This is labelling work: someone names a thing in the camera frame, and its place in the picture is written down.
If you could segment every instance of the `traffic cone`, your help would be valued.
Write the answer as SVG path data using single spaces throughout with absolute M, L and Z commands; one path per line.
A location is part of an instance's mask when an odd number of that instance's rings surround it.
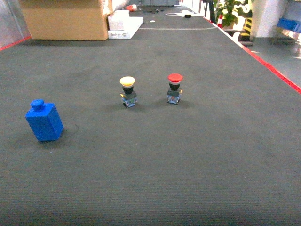
M 220 16 L 218 17 L 218 20 L 217 20 L 217 26 L 219 28 L 222 28 L 222 14 L 220 14 Z

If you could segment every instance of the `bottle cap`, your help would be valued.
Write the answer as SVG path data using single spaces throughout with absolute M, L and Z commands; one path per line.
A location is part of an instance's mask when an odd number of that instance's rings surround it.
M 30 105 L 35 111 L 40 110 L 44 106 L 44 100 L 33 100 Z

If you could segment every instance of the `red tape line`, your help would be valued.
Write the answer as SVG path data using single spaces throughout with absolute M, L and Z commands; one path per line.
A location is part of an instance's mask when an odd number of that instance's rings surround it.
M 14 46 L 14 45 L 17 45 L 17 44 L 19 44 L 19 43 L 21 43 L 21 42 L 23 42 L 23 41 L 25 41 L 25 40 L 28 40 L 28 39 L 30 39 L 30 38 L 31 38 L 31 36 L 28 36 L 28 37 L 23 38 L 23 39 L 21 39 L 21 40 L 19 40 L 19 41 L 16 41 L 16 42 L 14 42 L 14 43 L 11 43 L 11 44 L 9 44 L 9 45 L 7 45 L 7 46 L 1 47 L 1 48 L 0 48 L 0 51 L 5 50 L 5 49 L 7 49 L 7 48 L 9 48 L 9 47 L 12 47 L 12 46 Z

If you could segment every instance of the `dark gray table surface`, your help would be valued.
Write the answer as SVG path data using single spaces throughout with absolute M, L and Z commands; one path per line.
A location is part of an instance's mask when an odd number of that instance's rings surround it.
M 300 94 L 205 19 L 158 9 L 131 13 L 144 24 L 130 40 L 0 52 L 0 225 L 301 224 Z M 56 104 L 58 141 L 24 118 L 37 98 Z

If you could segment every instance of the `cardboard box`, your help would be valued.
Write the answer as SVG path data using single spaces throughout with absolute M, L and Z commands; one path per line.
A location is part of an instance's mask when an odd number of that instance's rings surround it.
M 19 0 L 32 39 L 106 40 L 111 0 Z
M 130 27 L 123 31 L 108 31 L 109 39 L 131 39 L 143 23 L 143 17 L 129 17 Z

